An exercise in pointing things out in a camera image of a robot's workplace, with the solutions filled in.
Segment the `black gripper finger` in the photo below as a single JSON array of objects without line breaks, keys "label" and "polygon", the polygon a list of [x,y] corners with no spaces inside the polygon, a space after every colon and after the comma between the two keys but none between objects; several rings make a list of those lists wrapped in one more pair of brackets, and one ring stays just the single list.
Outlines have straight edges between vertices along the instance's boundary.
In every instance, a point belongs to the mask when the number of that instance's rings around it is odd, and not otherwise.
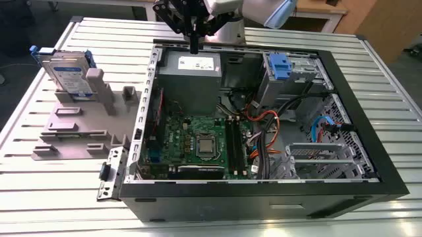
[{"label": "black gripper finger", "polygon": [[198,53],[200,43],[198,40],[204,36],[212,36],[224,24],[233,18],[234,12],[218,14],[210,20],[206,20],[209,15],[198,13],[196,16],[194,29],[193,29],[193,53]]},{"label": "black gripper finger", "polygon": [[176,34],[182,34],[189,43],[189,53],[194,53],[194,31],[192,14],[186,0],[156,0],[153,12]]}]

